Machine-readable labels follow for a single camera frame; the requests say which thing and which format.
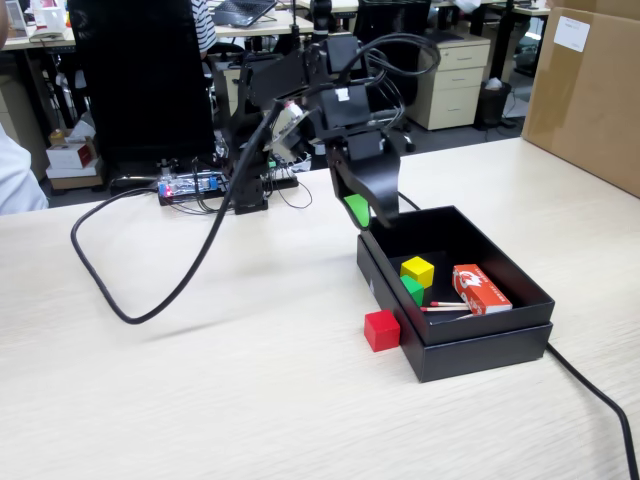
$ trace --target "black chair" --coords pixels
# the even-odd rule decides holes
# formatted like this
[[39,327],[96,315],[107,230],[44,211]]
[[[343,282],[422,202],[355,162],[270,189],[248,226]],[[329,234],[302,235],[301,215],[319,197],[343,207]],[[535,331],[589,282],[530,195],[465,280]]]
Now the black chair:
[[214,151],[190,0],[69,0],[102,157],[123,173]]
[[[360,0],[358,7],[358,19],[354,29],[354,35],[363,43],[369,43],[378,37],[389,33],[404,32],[415,35],[423,35],[427,29],[431,0]],[[389,62],[406,71],[418,69],[418,55],[420,49],[406,44],[385,45],[380,47],[389,58]],[[415,102],[418,95],[417,77],[402,77],[389,74],[389,79],[398,87],[400,95],[406,106]],[[389,109],[389,101],[379,92],[370,92],[372,110]],[[411,129],[408,120],[394,127],[402,131],[407,152],[415,151],[416,147],[411,141],[409,131]]]

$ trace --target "paper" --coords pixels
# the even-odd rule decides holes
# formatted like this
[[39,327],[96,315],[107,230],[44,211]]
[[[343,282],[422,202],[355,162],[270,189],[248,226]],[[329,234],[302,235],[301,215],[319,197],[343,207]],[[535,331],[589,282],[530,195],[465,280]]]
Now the paper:
[[582,23],[567,17],[560,17],[553,42],[582,53],[584,45],[587,43],[590,28],[591,25],[588,23]]

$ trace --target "white label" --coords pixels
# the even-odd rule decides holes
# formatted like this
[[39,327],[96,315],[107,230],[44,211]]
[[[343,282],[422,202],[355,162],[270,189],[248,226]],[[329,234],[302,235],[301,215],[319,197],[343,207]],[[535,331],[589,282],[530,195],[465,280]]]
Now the white label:
[[584,44],[587,43],[590,28],[591,25],[588,23],[582,23],[567,17],[560,17],[558,30],[556,30],[556,36],[553,42],[582,53]]
[[339,102],[349,101],[349,89],[348,88],[336,88],[336,95]]

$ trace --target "laptop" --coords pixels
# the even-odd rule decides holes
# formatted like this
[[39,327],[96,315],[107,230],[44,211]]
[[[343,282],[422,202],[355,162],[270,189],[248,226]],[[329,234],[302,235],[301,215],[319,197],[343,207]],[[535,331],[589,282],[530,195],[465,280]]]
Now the laptop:
[[276,6],[275,0],[225,0],[211,13],[214,25],[248,27]]

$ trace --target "white box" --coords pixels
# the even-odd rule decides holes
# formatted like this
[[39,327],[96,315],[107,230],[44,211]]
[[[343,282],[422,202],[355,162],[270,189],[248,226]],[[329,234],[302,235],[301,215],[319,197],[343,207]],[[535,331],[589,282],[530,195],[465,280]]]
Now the white box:
[[94,158],[84,168],[47,168],[47,177],[54,178],[74,178],[93,177],[102,171],[102,159]]
[[81,169],[91,161],[91,150],[84,143],[53,145],[47,149],[47,156],[52,168]]

